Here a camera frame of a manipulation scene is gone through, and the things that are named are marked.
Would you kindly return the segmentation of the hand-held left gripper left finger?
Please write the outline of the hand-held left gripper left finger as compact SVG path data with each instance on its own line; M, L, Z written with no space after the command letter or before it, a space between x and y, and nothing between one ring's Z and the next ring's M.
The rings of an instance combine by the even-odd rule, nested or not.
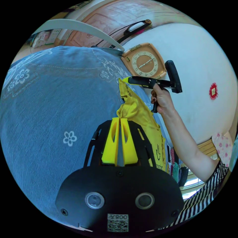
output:
M112 118L104 151L102 163L106 165L117 165L119 142L119 118Z

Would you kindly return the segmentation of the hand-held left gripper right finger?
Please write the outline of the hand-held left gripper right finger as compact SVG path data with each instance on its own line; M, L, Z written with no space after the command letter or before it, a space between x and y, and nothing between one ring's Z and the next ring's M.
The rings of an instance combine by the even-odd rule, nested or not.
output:
M120 119L121 134L122 134L122 153L124 165L137 164L138 157L136 154L133 137L126 118Z

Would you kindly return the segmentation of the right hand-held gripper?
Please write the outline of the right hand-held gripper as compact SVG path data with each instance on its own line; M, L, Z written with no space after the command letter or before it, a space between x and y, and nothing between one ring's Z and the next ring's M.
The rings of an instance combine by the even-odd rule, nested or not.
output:
M147 87L149 89L153 89L153 86L155 84L158 84L160 88L172 88L173 86L173 83L171 81L147 78L147 77L141 77L141 76L126 77L123 79L123 82L133 84L133 85L140 85L142 87Z

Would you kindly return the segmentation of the person's right hand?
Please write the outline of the person's right hand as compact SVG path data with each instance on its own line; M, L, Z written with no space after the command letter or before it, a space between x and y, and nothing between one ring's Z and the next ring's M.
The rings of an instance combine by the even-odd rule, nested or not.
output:
M158 84L155 84L151 91L151 103L153 113L158 112L162 116L171 116L176 112L169 91L160 88Z

